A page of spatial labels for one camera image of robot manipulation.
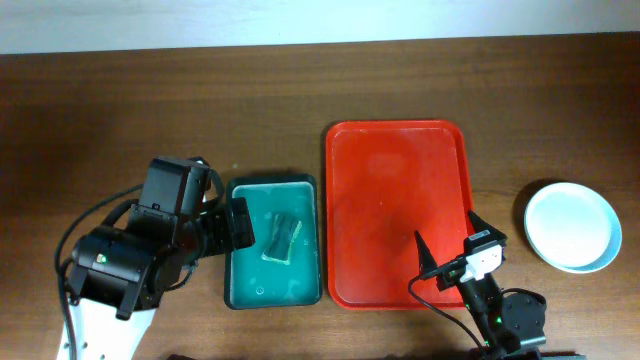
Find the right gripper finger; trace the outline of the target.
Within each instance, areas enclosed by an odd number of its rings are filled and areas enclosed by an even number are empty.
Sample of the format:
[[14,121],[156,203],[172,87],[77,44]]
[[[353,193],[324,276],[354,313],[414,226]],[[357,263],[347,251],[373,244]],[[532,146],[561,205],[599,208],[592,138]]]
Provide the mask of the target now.
[[414,232],[414,237],[415,237],[416,246],[418,250],[418,261],[419,261],[418,278],[429,279],[433,277],[433,272],[438,268],[438,265],[419,231]]
[[469,210],[467,215],[473,228],[473,234],[470,235],[470,238],[491,237],[495,233],[495,229],[474,211]]

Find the green yellow sponge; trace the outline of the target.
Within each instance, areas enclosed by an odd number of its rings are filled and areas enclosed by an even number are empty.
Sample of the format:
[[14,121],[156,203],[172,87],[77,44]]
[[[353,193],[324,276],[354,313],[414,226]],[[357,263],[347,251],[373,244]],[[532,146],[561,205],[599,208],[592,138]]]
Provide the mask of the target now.
[[290,214],[278,213],[274,217],[271,240],[261,258],[265,261],[289,265],[293,244],[302,228],[302,222]]

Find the white plate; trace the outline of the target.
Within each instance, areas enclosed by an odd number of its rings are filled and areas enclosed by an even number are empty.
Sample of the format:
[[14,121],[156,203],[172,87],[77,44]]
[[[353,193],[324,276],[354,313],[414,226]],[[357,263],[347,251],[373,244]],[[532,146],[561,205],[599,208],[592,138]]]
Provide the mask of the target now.
[[622,227],[612,205],[596,191],[576,183],[542,187],[523,214],[527,240],[551,266],[588,274],[609,266],[622,245]]
[[622,228],[617,217],[526,220],[525,233],[542,260],[573,274],[604,269],[615,260],[622,245]]

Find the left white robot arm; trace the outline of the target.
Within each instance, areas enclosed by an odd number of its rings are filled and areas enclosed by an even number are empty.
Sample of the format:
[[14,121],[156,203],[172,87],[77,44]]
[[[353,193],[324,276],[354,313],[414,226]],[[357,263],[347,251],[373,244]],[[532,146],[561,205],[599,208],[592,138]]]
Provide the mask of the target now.
[[114,206],[69,257],[55,249],[58,358],[132,358],[163,296],[184,287],[201,259],[254,244],[246,200],[225,199],[224,190],[203,158],[159,156],[143,183],[81,214]]

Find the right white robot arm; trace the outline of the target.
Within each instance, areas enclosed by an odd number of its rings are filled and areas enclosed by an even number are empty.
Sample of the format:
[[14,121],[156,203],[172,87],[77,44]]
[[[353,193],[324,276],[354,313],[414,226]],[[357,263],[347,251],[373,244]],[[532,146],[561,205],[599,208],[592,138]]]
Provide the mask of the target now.
[[474,233],[464,239],[463,252],[442,265],[436,263],[421,234],[414,233],[419,273],[408,283],[409,294],[472,335],[469,327],[413,290],[415,283],[430,279],[439,291],[456,288],[480,332],[471,336],[477,359],[540,359],[539,347],[546,343],[546,298],[526,289],[498,286],[492,272],[505,261],[507,236],[473,211],[468,218]]

